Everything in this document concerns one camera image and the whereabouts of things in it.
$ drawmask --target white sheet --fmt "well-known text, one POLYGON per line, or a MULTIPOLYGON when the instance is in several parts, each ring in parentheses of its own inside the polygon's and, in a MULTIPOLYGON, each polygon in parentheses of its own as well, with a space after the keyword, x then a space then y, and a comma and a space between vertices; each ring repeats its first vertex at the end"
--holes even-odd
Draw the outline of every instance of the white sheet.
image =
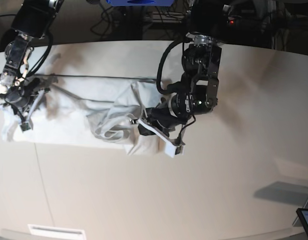
POLYGON ((139 136, 131 120, 161 98, 148 79, 111 77, 44 77, 53 83, 46 102, 33 116, 34 130, 22 132, 5 113, 3 139, 44 144, 125 149, 127 154, 155 154, 157 136, 139 136))

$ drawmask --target white table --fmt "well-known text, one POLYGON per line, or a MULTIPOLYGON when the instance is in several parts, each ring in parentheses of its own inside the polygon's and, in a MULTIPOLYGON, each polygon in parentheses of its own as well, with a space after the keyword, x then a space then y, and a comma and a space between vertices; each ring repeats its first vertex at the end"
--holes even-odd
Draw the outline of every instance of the white table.
MULTIPOLYGON (((168 44, 55 46, 40 73, 155 77, 168 44)), ((163 77, 180 79, 180 60, 181 46, 163 77)), ((0 53, 0 71, 4 64, 0 53)), ((308 56, 224 45, 219 80, 219 105, 186 131, 185 155, 175 159, 44 144, 36 157, 34 144, 0 141, 0 229, 55 225, 106 240, 301 231, 290 228, 308 187, 308 56)))

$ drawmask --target white towel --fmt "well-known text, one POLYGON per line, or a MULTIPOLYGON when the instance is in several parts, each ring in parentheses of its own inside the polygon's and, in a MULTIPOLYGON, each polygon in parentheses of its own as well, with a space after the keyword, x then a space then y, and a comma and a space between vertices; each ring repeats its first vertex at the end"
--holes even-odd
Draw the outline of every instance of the white towel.
POLYGON ((44 144, 125 149, 127 154, 155 154, 159 138, 140 136, 143 108, 155 107, 161 95, 149 79, 49 76, 51 85, 34 112, 34 130, 22 132, 17 117, 5 113, 3 139, 44 144))

